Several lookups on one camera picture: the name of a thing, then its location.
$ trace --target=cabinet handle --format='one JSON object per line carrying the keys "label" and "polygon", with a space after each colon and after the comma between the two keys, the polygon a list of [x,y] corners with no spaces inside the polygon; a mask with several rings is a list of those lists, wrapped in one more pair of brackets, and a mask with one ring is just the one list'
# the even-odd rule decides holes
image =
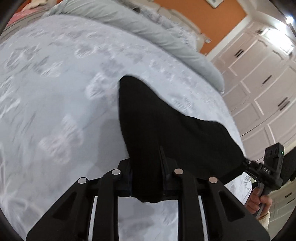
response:
{"label": "cabinet handle", "polygon": [[240,51],[242,51],[242,49],[240,49],[234,56],[236,57],[239,54]]}
{"label": "cabinet handle", "polygon": [[242,50],[238,55],[237,55],[237,58],[243,53],[244,51]]}
{"label": "cabinet handle", "polygon": [[280,108],[279,110],[284,109],[288,104],[290,104],[290,101],[287,101],[286,104],[282,108]]}
{"label": "cabinet handle", "polygon": [[278,107],[280,107],[282,105],[282,103],[284,103],[286,100],[288,99],[288,97],[286,97],[279,105]]}
{"label": "cabinet handle", "polygon": [[262,84],[264,85],[267,81],[269,81],[269,79],[270,79],[271,77],[272,77],[272,75],[268,76],[268,78],[267,78],[266,80],[264,80]]}

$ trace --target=metal pin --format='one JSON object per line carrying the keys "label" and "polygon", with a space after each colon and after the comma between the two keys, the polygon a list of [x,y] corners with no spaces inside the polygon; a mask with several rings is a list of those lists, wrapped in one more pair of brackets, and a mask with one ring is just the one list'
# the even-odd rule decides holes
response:
{"label": "metal pin", "polygon": [[84,184],[84,183],[86,183],[86,181],[87,181],[87,179],[85,177],[81,177],[78,179],[79,184]]}
{"label": "metal pin", "polygon": [[218,182],[218,179],[216,177],[210,177],[209,178],[209,182],[210,183],[217,183]]}
{"label": "metal pin", "polygon": [[112,171],[112,174],[113,175],[119,175],[121,173],[121,171],[119,170],[119,169],[114,169],[113,171]]}
{"label": "metal pin", "polygon": [[174,173],[176,173],[177,175],[181,175],[181,174],[183,174],[183,170],[182,169],[180,169],[180,168],[177,168],[177,169],[175,169],[174,170]]}

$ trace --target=pink cloth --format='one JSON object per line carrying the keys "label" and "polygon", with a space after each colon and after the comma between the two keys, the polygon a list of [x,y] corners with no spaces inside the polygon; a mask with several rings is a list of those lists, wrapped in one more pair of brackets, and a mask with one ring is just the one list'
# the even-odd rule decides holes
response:
{"label": "pink cloth", "polygon": [[14,23],[15,21],[17,21],[17,20],[19,20],[19,19],[21,19],[21,18],[23,18],[23,17],[25,17],[25,16],[27,16],[27,15],[29,15],[31,13],[38,12],[38,11],[41,11],[43,9],[44,9],[44,7],[37,7],[37,8],[29,9],[29,10],[26,10],[26,11],[23,11],[23,12],[17,12],[17,13],[15,13],[13,15],[13,17],[10,19],[10,21],[8,22],[8,24],[6,26]]}

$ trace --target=picture frame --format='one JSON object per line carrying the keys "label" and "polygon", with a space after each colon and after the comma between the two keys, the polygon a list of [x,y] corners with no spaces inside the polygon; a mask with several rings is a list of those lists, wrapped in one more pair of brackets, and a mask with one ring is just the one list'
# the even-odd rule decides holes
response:
{"label": "picture frame", "polygon": [[213,8],[218,7],[224,0],[206,0]]}

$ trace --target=bed sheet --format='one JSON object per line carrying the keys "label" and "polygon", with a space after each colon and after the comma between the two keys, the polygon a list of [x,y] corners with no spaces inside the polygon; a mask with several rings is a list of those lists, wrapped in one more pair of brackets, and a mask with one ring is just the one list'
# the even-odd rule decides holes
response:
{"label": "bed sheet", "polygon": [[[21,235],[80,177],[128,158],[118,120],[118,81],[142,79],[185,115],[222,123],[243,150],[219,93],[159,47],[120,29],[54,15],[0,45],[0,207]],[[241,201],[243,174],[226,185]],[[121,198],[120,239],[177,240],[177,201]]]}

